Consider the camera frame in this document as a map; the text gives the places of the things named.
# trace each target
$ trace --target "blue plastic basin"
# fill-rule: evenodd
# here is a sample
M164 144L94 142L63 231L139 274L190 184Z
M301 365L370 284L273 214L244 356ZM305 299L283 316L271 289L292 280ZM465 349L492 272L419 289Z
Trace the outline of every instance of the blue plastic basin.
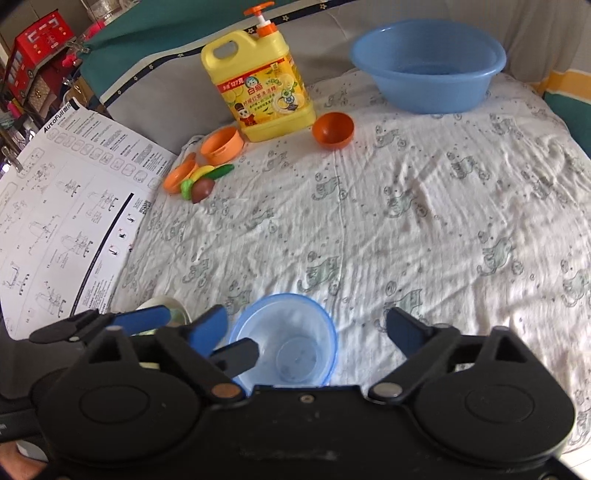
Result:
M351 60L402 110L459 113L484 100L507 56L498 41L469 25L408 20L363 35Z
M335 326L314 300L293 293L271 295L248 307L230 334L230 343L253 339L259 360L237 377L246 390L255 385L327 385L336 364Z

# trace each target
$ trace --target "orange bowl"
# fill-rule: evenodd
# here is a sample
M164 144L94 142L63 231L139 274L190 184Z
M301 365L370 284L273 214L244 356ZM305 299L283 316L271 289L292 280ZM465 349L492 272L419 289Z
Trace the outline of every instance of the orange bowl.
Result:
M181 193L181 183L183 180L189 178L191 173L193 173L195 169L199 168L199 165L197 162L195 162L195 157L195 153L190 153L187 155L183 163L170 172L164 179L162 188L171 195Z
M244 140L236 127L226 127L212 133L201 144L201 155L207 163L217 167L236 157L244 147Z
M338 150L349 145L353 139L355 124L346 113L325 113L312 125L312 135L324 148Z

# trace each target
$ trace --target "white bedsheet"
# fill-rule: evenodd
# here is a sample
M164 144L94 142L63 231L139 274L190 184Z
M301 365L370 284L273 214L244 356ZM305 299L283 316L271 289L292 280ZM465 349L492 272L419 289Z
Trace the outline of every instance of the white bedsheet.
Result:
M591 163L561 120L504 74L463 115L397 111L359 72L310 93L318 114L354 118L351 145L324 151L304 130L249 144L200 205L160 193L112 310L166 294L235 320L264 295L304 293L339 332L331 383L364 387L404 359L384 333L391 306L470 334L506 325L575 401L568 449L584 445Z

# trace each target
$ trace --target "metal rivet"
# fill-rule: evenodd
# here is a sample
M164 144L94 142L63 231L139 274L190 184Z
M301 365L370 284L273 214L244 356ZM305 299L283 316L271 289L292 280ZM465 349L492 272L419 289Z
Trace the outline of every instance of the metal rivet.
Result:
M383 382L373 388L374 394L382 398L396 398L403 390L397 383Z
M315 400L314 395L302 395L300 401L302 403L312 403Z
M218 383L212 388L212 394L217 398L224 398L226 400L237 397L240 395L242 390L240 387L233 383Z

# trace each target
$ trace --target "toy fruit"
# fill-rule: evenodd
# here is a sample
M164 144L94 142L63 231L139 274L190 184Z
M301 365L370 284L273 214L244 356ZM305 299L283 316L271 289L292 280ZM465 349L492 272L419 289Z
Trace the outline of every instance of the toy fruit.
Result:
M234 165L232 165L230 163L230 164L222 165L221 167L215 168L212 171L207 172L205 175L202 175L202 177L204 179L217 180L217 179L221 179L224 175L227 175L232 170L234 170Z
M215 167L212 165L204 165L203 167L199 167L197 170L194 170L189 177L193 181L198 181L201 177L205 174L215 170Z
M212 179L200 178L191 186L191 201L199 203L209 197L215 187L215 181Z
M191 179L186 179L181 182L181 197L183 200L190 200L191 199L191 188L193 188L193 184L195 182Z

